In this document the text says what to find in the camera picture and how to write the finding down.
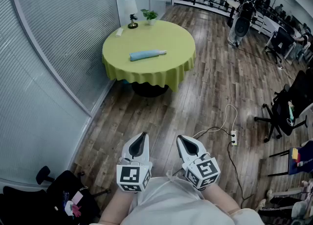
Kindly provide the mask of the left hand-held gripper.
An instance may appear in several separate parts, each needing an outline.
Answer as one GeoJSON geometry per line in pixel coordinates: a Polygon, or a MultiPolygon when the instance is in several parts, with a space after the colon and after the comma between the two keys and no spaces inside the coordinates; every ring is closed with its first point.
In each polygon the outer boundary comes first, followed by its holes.
{"type": "Polygon", "coordinates": [[[144,192],[151,178],[152,162],[129,158],[147,158],[149,136],[141,132],[128,140],[122,149],[122,159],[116,166],[116,182],[124,192],[144,192]]]}

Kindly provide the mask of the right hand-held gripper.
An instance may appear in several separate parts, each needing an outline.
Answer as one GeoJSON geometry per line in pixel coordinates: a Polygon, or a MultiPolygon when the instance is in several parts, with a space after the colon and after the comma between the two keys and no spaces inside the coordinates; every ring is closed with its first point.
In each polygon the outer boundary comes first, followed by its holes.
{"type": "Polygon", "coordinates": [[[221,171],[214,157],[211,157],[204,145],[190,136],[178,135],[176,144],[179,157],[183,161],[185,178],[198,190],[215,183],[221,171]],[[190,162],[190,157],[197,157],[190,162]]]}

